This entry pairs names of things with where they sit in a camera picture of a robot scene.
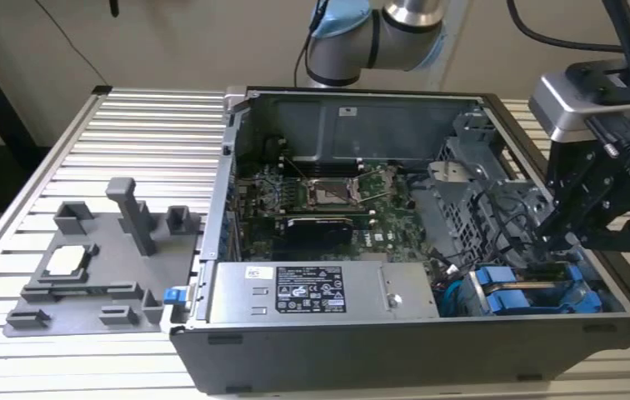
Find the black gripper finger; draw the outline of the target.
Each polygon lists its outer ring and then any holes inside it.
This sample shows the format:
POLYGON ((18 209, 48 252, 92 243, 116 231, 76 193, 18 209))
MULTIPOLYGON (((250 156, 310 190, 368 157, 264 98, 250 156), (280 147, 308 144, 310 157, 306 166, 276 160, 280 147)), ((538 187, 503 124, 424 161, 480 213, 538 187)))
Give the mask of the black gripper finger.
POLYGON ((567 250, 575 244, 591 250, 620 250, 623 232, 607 228, 616 218, 610 200, 604 197, 555 198, 552 205, 552 251, 567 250))
POLYGON ((543 242, 591 242, 599 233, 595 209, 599 205, 598 160, 551 160, 546 188, 552 194, 551 212, 536 228, 543 242))

